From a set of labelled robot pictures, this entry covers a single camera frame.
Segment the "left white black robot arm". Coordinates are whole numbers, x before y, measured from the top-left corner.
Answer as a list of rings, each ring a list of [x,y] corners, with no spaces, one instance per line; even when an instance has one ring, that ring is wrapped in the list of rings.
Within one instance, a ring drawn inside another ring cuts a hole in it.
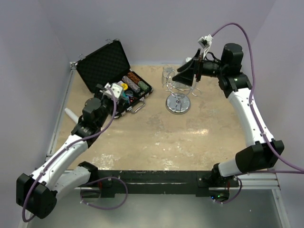
[[[85,152],[114,119],[123,88],[108,83],[98,88],[95,96],[86,101],[82,115],[71,134],[52,157],[30,175],[21,174],[16,180],[16,203],[22,207],[21,219],[28,223],[34,217],[45,218],[54,209],[60,190],[57,183],[69,165]]]

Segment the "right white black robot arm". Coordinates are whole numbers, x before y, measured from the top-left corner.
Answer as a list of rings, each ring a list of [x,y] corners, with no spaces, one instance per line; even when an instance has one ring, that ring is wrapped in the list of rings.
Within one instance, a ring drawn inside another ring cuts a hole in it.
[[[239,117],[246,148],[238,152],[234,159],[213,166],[208,182],[218,187],[234,175],[273,168],[278,158],[271,148],[278,154],[282,154],[285,148],[283,142],[275,140],[270,133],[259,111],[251,111],[256,104],[250,94],[253,87],[241,72],[242,59],[242,47],[235,43],[224,46],[219,60],[204,60],[198,50],[193,58],[178,68],[177,75],[172,78],[174,82],[191,86],[202,76],[216,77],[220,89]]]

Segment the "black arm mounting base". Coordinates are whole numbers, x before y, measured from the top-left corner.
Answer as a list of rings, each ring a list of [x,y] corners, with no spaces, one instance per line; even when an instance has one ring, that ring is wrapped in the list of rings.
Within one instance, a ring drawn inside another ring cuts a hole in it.
[[[100,184],[82,184],[97,188],[103,198],[124,194],[126,184],[129,194],[195,195],[208,197],[210,188],[238,187],[232,177],[212,177],[211,171],[123,171],[99,170],[89,181],[105,178]]]

